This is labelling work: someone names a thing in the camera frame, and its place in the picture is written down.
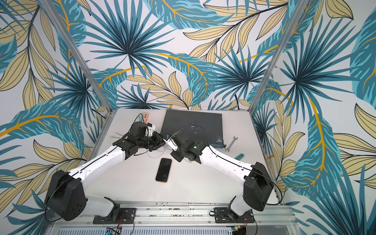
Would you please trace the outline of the black smartphone pink case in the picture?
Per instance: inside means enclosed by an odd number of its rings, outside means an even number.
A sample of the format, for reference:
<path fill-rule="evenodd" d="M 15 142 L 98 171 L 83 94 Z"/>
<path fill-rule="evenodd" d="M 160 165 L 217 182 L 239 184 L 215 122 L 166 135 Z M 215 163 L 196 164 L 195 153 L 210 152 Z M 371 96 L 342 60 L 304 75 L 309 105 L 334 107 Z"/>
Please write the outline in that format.
<path fill-rule="evenodd" d="M 155 177 L 155 180 L 157 182 L 166 183 L 168 181 L 171 164 L 172 164 L 172 159 L 168 159 L 168 158 L 161 159 L 158 170 L 157 170 L 157 174 Z"/>

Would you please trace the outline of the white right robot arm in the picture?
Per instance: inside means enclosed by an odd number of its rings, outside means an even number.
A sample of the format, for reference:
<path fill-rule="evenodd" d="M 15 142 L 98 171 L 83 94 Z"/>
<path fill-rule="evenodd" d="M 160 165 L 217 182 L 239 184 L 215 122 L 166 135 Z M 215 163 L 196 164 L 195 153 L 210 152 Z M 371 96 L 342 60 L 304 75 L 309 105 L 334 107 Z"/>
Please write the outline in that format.
<path fill-rule="evenodd" d="M 242 193 L 235 196 L 228 206 L 229 216 L 243 216 L 253 209 L 262 212 L 274 190 L 266 167 L 257 162 L 248 164 L 229 157 L 201 141 L 180 142 L 169 138 L 165 143 L 172 148 L 171 156 L 178 162 L 184 158 L 217 169 L 243 186 Z"/>

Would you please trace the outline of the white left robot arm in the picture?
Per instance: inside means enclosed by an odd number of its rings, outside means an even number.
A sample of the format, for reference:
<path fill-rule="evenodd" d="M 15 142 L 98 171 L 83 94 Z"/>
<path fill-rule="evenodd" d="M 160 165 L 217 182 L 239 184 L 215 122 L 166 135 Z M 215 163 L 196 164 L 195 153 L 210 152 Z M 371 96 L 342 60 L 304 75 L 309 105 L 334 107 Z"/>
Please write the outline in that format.
<path fill-rule="evenodd" d="M 164 145 L 165 139 L 157 132 L 150 137 L 126 134 L 87 163 L 68 172 L 57 171 L 45 198 L 45 219 L 51 221 L 53 212 L 65 221 L 80 215 L 95 215 L 106 222 L 117 222 L 121 218 L 120 204 L 109 197 L 86 196 L 85 190 L 107 170 L 135 156 L 140 148 L 152 152 Z"/>

